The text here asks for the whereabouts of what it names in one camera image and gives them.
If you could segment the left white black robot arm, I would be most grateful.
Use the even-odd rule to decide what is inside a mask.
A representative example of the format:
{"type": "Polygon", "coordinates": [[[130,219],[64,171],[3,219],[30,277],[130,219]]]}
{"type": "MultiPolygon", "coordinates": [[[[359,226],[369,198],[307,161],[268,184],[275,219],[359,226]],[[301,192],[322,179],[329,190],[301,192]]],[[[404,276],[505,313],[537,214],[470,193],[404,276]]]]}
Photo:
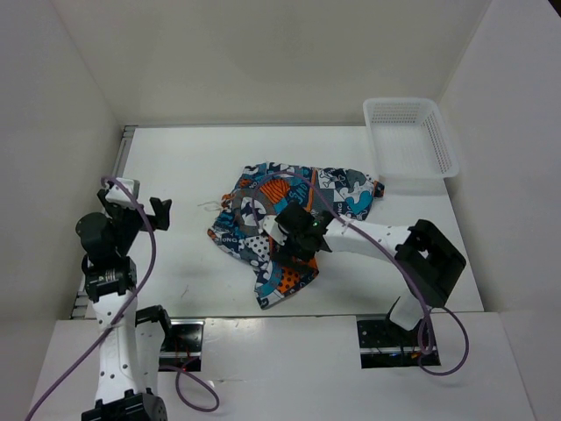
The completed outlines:
{"type": "Polygon", "coordinates": [[[175,338],[159,305],[138,308],[137,269],[128,253],[138,233],[169,227],[170,201],[152,199],[147,216],[134,189],[112,183],[97,196],[102,213],[90,213],[76,227],[85,255],[85,291],[96,314],[101,341],[94,407],[83,420],[165,420],[157,392],[159,352],[175,338]]]}

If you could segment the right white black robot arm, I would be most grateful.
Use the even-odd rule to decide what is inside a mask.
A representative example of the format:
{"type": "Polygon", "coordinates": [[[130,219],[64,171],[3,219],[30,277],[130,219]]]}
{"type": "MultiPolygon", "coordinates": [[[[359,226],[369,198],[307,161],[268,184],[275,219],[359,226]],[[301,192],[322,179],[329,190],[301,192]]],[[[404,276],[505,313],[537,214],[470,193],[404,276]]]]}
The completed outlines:
{"type": "Polygon", "coordinates": [[[388,312],[386,338],[403,345],[433,309],[442,309],[466,267],[464,255],[430,221],[412,226],[377,225],[328,211],[314,216],[291,203],[277,216],[266,216],[262,228],[280,247],[273,259],[302,269],[318,252],[355,253],[387,260],[408,287],[388,312]]]}

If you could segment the colourful patterned shorts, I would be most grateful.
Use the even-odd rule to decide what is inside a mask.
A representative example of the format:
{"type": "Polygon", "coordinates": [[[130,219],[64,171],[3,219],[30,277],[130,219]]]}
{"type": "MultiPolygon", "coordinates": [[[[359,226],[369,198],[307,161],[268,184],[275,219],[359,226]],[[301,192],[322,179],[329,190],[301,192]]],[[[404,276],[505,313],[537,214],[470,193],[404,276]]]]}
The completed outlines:
{"type": "Polygon", "coordinates": [[[254,295],[267,310],[319,274],[310,250],[334,216],[363,221],[384,185],[350,168],[264,162],[246,166],[207,234],[230,256],[252,267],[254,295]]]}

